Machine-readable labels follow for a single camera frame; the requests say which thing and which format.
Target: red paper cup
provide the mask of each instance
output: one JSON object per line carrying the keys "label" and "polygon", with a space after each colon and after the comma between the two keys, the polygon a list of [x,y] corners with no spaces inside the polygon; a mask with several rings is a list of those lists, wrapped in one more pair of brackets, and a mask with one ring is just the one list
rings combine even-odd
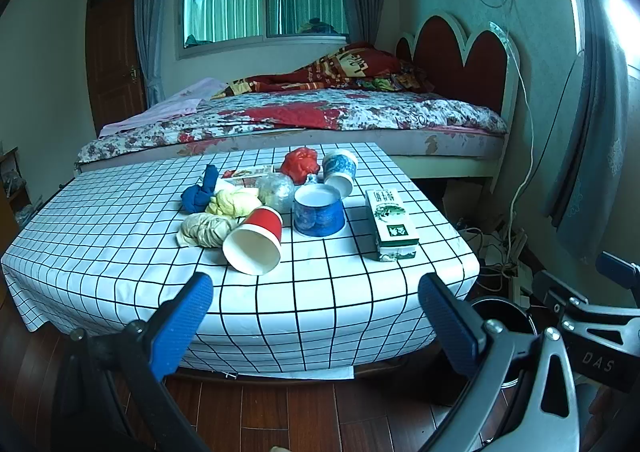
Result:
{"label": "red paper cup", "polygon": [[282,257],[282,217],[270,207],[256,208],[222,244],[229,264],[247,275],[265,275]]}

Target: black pot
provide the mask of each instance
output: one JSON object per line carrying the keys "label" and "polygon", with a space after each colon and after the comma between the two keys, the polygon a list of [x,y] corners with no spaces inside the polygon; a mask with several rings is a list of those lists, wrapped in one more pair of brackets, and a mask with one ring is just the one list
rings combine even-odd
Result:
{"label": "black pot", "polygon": [[[524,333],[528,335],[537,335],[533,320],[521,307],[515,305],[510,300],[502,297],[479,297],[470,302],[476,313],[482,319],[499,320],[504,326],[514,333]],[[507,371],[507,375],[502,384],[503,388],[513,387],[518,382],[518,368],[513,366]]]}

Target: pink cloth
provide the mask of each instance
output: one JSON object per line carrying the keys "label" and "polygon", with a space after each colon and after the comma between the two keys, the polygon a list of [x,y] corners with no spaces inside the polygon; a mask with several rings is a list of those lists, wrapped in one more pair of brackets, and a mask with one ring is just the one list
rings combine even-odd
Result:
{"label": "pink cloth", "polygon": [[156,103],[142,114],[132,116],[124,121],[105,125],[102,127],[102,130],[100,130],[100,137],[110,136],[111,134],[117,134],[118,132],[136,127],[152,125],[159,121],[167,121],[180,116],[194,114],[199,104],[204,101],[209,101],[209,99],[227,87],[228,83],[220,82],[220,80],[216,80],[215,78],[205,78],[198,83],[182,89],[171,98]]}

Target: beige cloth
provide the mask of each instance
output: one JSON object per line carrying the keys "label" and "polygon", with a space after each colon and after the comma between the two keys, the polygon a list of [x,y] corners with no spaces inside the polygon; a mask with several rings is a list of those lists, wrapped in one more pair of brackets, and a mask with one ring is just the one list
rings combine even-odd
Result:
{"label": "beige cloth", "polygon": [[182,222],[175,238],[181,247],[222,247],[226,236],[239,224],[240,219],[211,213],[192,213]]}
{"label": "beige cloth", "polygon": [[214,215],[228,215],[229,217],[246,217],[262,202],[258,199],[257,188],[238,188],[236,190],[220,190],[207,209],[207,213]]}

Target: blue paper cup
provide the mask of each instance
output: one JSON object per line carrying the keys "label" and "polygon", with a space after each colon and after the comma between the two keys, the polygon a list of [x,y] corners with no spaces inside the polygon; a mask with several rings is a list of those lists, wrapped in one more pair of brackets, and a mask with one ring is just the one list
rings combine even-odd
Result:
{"label": "blue paper cup", "polygon": [[324,184],[337,189],[342,199],[351,195],[357,169],[356,156],[342,148],[328,152],[322,159]]}
{"label": "blue paper cup", "polygon": [[329,185],[303,185],[294,195],[293,226],[303,235],[326,237],[344,226],[340,192]]}

